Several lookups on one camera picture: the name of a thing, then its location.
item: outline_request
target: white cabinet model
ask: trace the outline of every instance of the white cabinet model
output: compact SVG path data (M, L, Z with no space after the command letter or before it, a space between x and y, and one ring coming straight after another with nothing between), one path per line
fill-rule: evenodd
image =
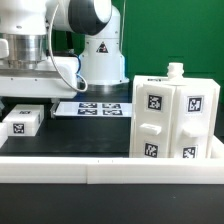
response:
M210 158L220 87L183 78L181 63L168 69L134 79L130 157Z

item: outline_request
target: warning label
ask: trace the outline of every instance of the warning label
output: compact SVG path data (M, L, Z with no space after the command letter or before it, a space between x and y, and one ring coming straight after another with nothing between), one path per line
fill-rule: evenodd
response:
M102 44L100 44L100 46L96 52L97 53L108 53L107 47L104 42L102 42Z

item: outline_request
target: small white box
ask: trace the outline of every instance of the small white box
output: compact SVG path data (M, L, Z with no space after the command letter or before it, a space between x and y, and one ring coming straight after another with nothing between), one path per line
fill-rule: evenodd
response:
M7 139L7 124L0 123L0 148L4 145Z
M43 105L17 105L6 116L8 136L35 136L44 119Z

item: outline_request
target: white block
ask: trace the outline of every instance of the white block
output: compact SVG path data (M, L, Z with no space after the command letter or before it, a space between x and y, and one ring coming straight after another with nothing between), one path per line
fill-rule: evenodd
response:
M151 81L137 85L133 157L168 157L174 92L173 86Z
M0 148L4 145L7 139L7 124L0 123Z
M35 136L44 119L43 105L17 105L3 120L8 136Z

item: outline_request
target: white panel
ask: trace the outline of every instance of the white panel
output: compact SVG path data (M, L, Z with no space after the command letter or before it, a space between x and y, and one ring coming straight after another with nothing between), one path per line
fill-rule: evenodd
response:
M171 133L171 157L206 157L212 102L212 88L177 87Z
M174 92L156 82L137 86L133 157L168 157Z

